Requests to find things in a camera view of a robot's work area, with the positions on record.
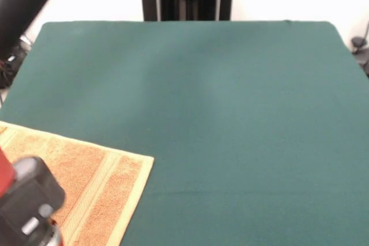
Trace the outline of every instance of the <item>towel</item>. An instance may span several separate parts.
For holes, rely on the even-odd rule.
[[[53,216],[65,246],[118,246],[149,177],[153,158],[0,122],[11,162],[41,157],[66,192]]]

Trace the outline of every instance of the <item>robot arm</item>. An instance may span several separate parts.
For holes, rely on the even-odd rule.
[[[64,200],[64,190],[41,158],[11,164],[0,150],[1,246],[61,246],[61,233],[50,217]]]

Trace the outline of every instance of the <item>green tablecloth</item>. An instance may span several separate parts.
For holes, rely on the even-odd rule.
[[[44,26],[0,119],[154,156],[123,245],[368,245],[369,87],[325,22]]]

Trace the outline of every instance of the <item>table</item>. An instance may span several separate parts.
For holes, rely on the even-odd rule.
[[[122,245],[366,245],[369,87],[326,22],[49,23],[0,119],[155,157]]]

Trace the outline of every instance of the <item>floor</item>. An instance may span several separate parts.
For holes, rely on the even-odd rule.
[[[9,93],[9,89],[0,89],[0,95],[1,95],[1,98],[2,98],[2,102],[5,101],[5,98],[7,97],[7,94]]]

